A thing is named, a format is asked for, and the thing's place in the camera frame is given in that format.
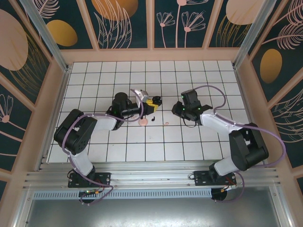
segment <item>orange circle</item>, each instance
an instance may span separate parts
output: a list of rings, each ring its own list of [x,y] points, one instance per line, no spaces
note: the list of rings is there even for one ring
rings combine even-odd
[[[134,15],[138,9],[138,0],[91,0],[91,2],[101,16],[115,21],[123,20],[125,18],[123,9],[126,10],[129,17]]]

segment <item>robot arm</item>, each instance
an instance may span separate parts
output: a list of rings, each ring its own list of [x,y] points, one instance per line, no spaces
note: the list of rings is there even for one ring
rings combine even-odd
[[[73,160],[73,163],[77,169],[89,179],[94,180],[95,168],[89,160],[86,146],[90,140],[90,137],[94,130],[117,130],[124,121],[117,120],[124,119],[126,116],[132,116],[134,114],[141,113],[141,102],[143,103],[143,116],[150,115],[155,112],[162,104],[160,96],[155,96],[149,99],[146,91],[135,90],[139,98],[136,97],[136,103],[132,103],[127,94],[117,93],[112,102],[112,105],[107,110],[105,116],[86,116],[82,118],[72,129],[65,142],[65,148],[69,152],[69,158]],[[71,127],[71,125],[80,117],[84,115],[80,110],[74,109],[62,122],[59,128],[54,134],[54,140],[58,142],[62,147],[64,137]]]
[[[230,120],[226,122],[218,113],[214,113],[209,105],[201,106],[195,90],[181,93],[184,104],[177,102],[172,109],[174,115],[194,121],[214,129],[218,133],[228,133],[231,156],[224,158],[209,167],[209,175],[213,182],[229,173],[245,171],[260,161],[268,158],[268,150],[260,131],[238,127]]]

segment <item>pink object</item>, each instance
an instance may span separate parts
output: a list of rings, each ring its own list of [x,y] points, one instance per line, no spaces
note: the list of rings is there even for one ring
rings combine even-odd
[[[146,126],[148,123],[146,118],[140,119],[138,122],[140,126]]]

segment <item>yellow object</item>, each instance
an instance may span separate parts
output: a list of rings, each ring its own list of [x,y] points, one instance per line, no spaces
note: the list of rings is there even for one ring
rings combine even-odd
[[[278,77],[282,68],[282,56],[279,51],[269,49],[262,57],[260,64],[261,78],[265,83],[272,83]]]
[[[265,0],[229,0],[226,5],[227,19],[235,25],[254,22]]]
[[[103,17],[109,20],[117,21],[122,20],[124,16],[121,16],[121,12],[119,12],[119,8],[123,13],[123,9],[126,10],[129,17],[135,14],[138,9],[138,0],[91,0],[96,11]]]
[[[26,63],[27,54],[27,34],[22,25],[0,9],[0,65],[8,70],[19,70]]]
[[[65,21],[52,20],[46,26],[57,44],[73,46],[77,43],[78,37],[76,31]]]
[[[153,112],[156,112],[158,107],[159,107],[158,105],[153,104],[153,101],[151,99],[147,99],[146,104],[149,105],[149,106],[153,106]]]

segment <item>white grid floor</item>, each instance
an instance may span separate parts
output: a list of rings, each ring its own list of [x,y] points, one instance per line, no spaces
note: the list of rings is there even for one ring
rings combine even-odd
[[[88,146],[91,162],[222,159],[230,155],[227,134],[204,126],[189,128],[171,113],[172,106],[182,101],[181,92],[205,84],[216,86],[227,95],[227,103],[219,113],[248,123],[230,61],[76,62],[56,127],[74,108],[86,113],[104,113],[118,92],[127,93],[134,102],[130,89],[137,88],[146,90],[150,97],[161,96],[162,106],[146,116],[146,127],[132,122],[124,123],[117,131],[94,131]],[[202,88],[197,93],[202,105],[216,107],[223,102],[214,89]],[[47,162],[67,161],[59,145],[52,141]]]

